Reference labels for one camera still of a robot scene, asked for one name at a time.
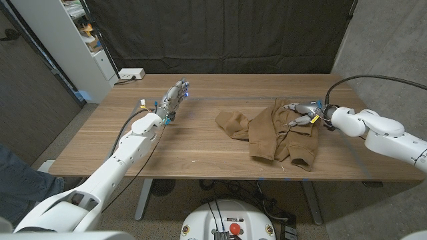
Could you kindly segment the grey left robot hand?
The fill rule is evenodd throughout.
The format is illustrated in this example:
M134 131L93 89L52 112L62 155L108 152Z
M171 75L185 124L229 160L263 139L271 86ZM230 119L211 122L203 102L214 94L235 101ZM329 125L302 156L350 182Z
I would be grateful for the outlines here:
M182 77L174 86L169 88L156 107L155 114L167 125L174 121L179 104L188 96L189 83Z

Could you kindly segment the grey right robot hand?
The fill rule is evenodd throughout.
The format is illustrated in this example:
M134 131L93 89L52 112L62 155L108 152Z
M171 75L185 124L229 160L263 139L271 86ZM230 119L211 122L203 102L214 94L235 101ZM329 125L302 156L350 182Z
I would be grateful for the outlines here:
M283 108L301 115L287 123L290 127L314 124L318 119L322 119L325 126L332 127L332 114L328 113L329 110L332 110L332 105L323 105L321 101L310 101L309 103L290 103L284 105Z

